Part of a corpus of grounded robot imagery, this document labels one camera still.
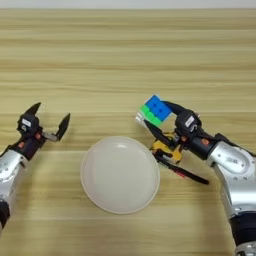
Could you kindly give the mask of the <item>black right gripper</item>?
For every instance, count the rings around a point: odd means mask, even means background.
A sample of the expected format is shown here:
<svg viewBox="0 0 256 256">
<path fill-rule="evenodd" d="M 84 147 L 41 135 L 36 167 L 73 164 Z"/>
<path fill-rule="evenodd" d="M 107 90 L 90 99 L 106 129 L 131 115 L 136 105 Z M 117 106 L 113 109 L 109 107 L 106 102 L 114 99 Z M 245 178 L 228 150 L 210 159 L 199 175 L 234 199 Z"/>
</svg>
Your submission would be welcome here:
<svg viewBox="0 0 256 256">
<path fill-rule="evenodd" d="M 186 108 L 179 104 L 172 103 L 169 101 L 164 101 L 164 104 L 176 115 L 180 115 L 182 112 L 186 111 Z M 173 147 L 174 143 L 169 139 L 161 129 L 152 124 L 151 122 L 144 121 L 146 127 L 149 129 L 151 134 L 156 140 L 161 141 L 168 147 Z M 176 134 L 180 137 L 180 142 L 185 150 L 189 150 L 201 160 L 206 160 L 210 155 L 211 151 L 214 149 L 218 141 L 207 133 L 202 135 L 185 135 L 178 129 L 175 129 Z"/>
</svg>

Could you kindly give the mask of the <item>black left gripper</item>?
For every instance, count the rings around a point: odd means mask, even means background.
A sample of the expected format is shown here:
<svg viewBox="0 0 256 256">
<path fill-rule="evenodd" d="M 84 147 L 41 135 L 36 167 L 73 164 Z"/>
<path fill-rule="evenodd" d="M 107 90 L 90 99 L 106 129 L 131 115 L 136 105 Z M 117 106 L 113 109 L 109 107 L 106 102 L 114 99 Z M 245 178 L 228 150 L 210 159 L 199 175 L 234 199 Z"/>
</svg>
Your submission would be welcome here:
<svg viewBox="0 0 256 256">
<path fill-rule="evenodd" d="M 32 105 L 28 110 L 25 111 L 25 115 L 35 116 L 40 106 L 40 102 Z M 57 142 L 58 140 L 62 139 L 69 126 L 69 121 L 70 114 L 67 114 L 59 124 L 59 129 L 56 135 L 49 134 L 43 130 L 38 130 L 34 134 L 22 135 L 16 143 L 10 146 L 10 149 L 18 152 L 28 161 L 30 161 L 34 157 L 35 153 L 43 147 L 47 140 Z"/>
</svg>

